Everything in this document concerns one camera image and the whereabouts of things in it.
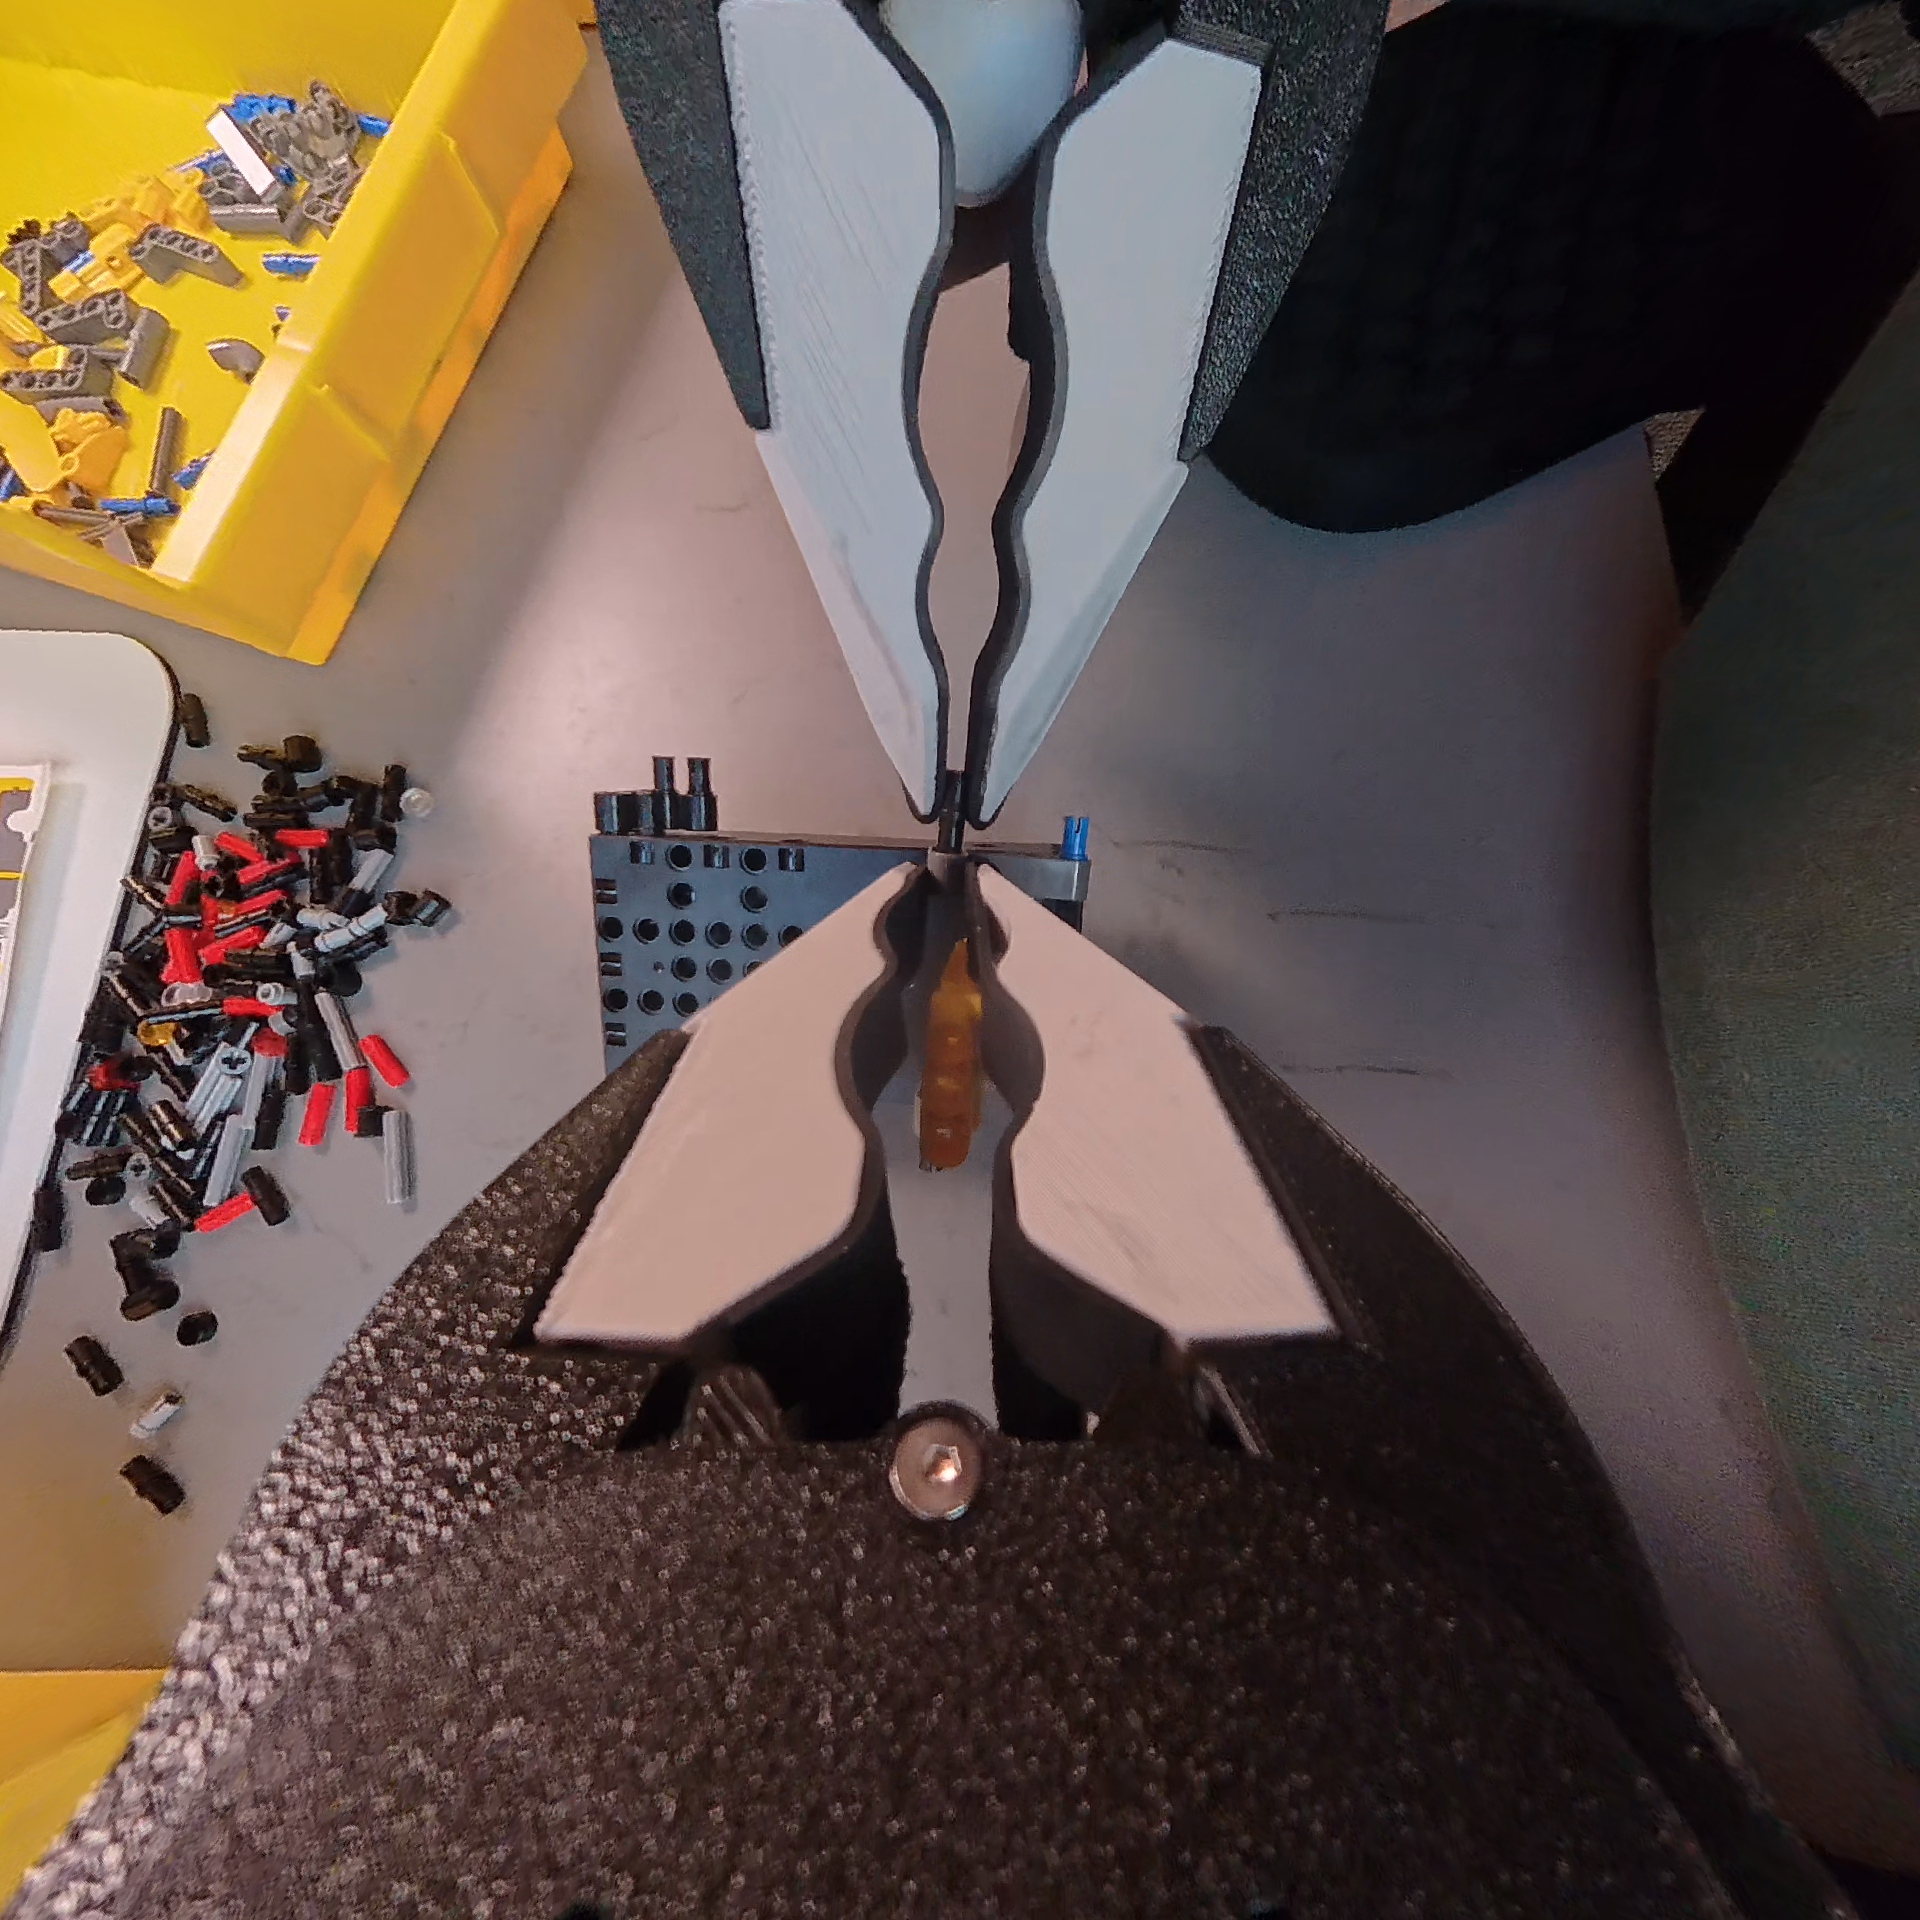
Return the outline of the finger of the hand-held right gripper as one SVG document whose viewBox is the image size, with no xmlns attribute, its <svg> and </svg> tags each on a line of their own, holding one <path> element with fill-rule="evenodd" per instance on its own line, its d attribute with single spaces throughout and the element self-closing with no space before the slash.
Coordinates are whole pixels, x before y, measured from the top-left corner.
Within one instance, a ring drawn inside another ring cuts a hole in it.
<svg viewBox="0 0 1920 1920">
<path fill-rule="evenodd" d="M 1263 106 L 1263 37 L 1135 32 L 1033 149 L 1025 443 L 993 514 L 966 803 L 999 811 L 1188 482 L 1181 429 Z"/>
<path fill-rule="evenodd" d="M 720 37 L 772 403 L 754 451 L 910 811 L 931 812 L 945 667 L 924 363 L 956 249 L 945 106 L 876 6 L 724 0 Z"/>
</svg>

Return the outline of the white stand base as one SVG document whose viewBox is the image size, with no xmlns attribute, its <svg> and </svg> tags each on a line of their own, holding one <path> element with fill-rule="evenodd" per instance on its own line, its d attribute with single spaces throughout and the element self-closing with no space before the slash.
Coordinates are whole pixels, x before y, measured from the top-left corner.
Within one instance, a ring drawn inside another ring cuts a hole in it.
<svg viewBox="0 0 1920 1920">
<path fill-rule="evenodd" d="M 169 730 L 177 682 L 138 638 L 0 638 L 0 762 L 6 773 L 42 773 L 0 1043 L 0 1318 L 14 1318 L 32 1260 L 32 1195 L 58 1141 L 82 1026 L 128 912 L 128 867 L 145 842 Z"/>
</svg>

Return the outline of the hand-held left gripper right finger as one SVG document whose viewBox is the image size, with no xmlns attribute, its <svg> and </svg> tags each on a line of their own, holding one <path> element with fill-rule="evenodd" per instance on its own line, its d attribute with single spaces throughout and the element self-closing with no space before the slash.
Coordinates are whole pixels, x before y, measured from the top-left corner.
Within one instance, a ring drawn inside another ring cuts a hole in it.
<svg viewBox="0 0 1920 1920">
<path fill-rule="evenodd" d="M 999 867 L 966 874 L 1015 1240 L 1175 1347 L 1335 1335 L 1198 1026 Z"/>
</svg>

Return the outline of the sticker sheet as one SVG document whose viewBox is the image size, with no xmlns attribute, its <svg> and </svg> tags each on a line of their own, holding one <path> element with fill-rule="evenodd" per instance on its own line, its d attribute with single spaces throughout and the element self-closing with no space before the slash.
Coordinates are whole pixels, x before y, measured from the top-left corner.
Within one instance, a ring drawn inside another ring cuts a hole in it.
<svg viewBox="0 0 1920 1920">
<path fill-rule="evenodd" d="M 0 1005 L 14 999 L 21 960 L 21 898 L 32 874 L 32 835 L 48 825 L 52 762 L 6 762 L 0 772 Z"/>
</svg>

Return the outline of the black lego model yellow beam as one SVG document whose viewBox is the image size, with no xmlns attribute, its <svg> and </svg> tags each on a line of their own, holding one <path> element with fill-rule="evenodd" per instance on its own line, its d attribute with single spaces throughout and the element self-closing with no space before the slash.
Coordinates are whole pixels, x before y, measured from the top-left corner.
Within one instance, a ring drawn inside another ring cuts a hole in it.
<svg viewBox="0 0 1920 1920">
<path fill-rule="evenodd" d="M 794 944 L 886 867 L 927 867 L 931 892 L 924 974 L 945 968 L 963 934 L 963 864 L 927 842 L 724 835 L 703 758 L 686 762 L 686 783 L 679 762 L 656 758 L 652 789 L 592 795 L 592 951 L 608 1065 L 645 1065 L 662 1082 L 686 1055 L 686 1026 L 703 1005 L 720 1005 L 738 981 Z M 924 1055 L 924 974 L 904 995 L 910 1060 Z"/>
</svg>

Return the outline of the pile of loose lego pieces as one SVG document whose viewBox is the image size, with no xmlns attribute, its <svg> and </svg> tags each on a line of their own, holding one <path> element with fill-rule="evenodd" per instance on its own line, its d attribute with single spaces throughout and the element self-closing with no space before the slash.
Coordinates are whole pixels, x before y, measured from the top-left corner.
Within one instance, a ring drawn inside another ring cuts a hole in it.
<svg viewBox="0 0 1920 1920">
<path fill-rule="evenodd" d="M 360 1005 L 401 934 L 457 923 L 439 887 L 401 887 L 401 826 L 435 795 L 411 762 L 349 772 L 308 730 L 242 745 L 247 795 L 177 772 L 212 749 L 212 711 L 177 674 L 114 934 L 82 1013 L 82 1055 L 26 1188 L 14 1279 L 65 1251 L 65 1210 L 108 1214 L 114 1307 L 186 1357 L 218 1342 L 177 1260 L 238 1227 L 293 1227 L 293 1163 L 375 1170 L 375 1206 L 417 1214 L 417 1070 Z"/>
</svg>

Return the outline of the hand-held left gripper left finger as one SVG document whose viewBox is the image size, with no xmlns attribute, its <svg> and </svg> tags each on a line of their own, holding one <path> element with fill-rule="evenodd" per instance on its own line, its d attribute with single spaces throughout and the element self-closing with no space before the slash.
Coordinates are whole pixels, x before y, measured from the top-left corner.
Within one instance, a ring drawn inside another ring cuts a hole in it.
<svg viewBox="0 0 1920 1920">
<path fill-rule="evenodd" d="M 927 867 L 886 867 L 686 1026 L 541 1342 L 691 1357 L 850 1259 L 886 1188 L 876 1101 L 910 1060 L 927 892 Z"/>
</svg>

